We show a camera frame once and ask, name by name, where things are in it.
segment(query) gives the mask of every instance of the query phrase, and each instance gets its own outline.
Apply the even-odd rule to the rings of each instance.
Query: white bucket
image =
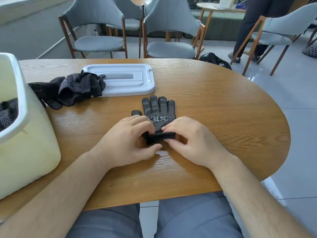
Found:
[[[18,117],[0,132],[0,199],[51,172],[61,160],[47,113],[18,61],[0,53],[0,103],[18,98]]]
[[[219,1],[219,7],[222,9],[227,9],[232,7],[234,4],[235,0],[220,0]]]

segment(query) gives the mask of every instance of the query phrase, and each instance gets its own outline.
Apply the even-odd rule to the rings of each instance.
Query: person's left hand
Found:
[[[147,116],[134,115],[124,118],[115,124],[90,152],[93,156],[100,157],[109,169],[149,159],[162,145],[137,148],[137,139],[146,131],[149,134],[155,132]]]

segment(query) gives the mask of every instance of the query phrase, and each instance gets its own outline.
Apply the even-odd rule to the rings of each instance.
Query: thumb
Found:
[[[183,144],[175,139],[165,139],[164,141],[168,143],[175,151],[184,156],[183,154],[186,152],[187,149],[186,144]]]
[[[154,144],[149,148],[140,148],[137,151],[137,156],[139,157],[139,160],[147,160],[153,157],[162,147],[163,146],[161,144]]]

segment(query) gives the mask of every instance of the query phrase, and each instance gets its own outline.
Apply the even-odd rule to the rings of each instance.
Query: forearm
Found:
[[[236,157],[212,172],[251,237],[313,237]]]
[[[102,159],[81,155],[0,227],[0,237],[64,238],[102,177]]]

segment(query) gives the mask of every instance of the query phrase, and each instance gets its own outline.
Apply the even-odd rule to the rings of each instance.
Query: black pants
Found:
[[[235,48],[233,49],[233,55],[239,50],[243,44],[247,35],[251,31],[252,27],[259,19],[259,17],[281,17],[287,14],[294,0],[248,0],[247,11],[245,12],[242,20],[241,27],[239,29],[238,39],[236,41]],[[238,57],[242,56],[242,53],[248,42],[242,48]],[[257,45],[254,55],[261,56],[267,48],[267,45]]]

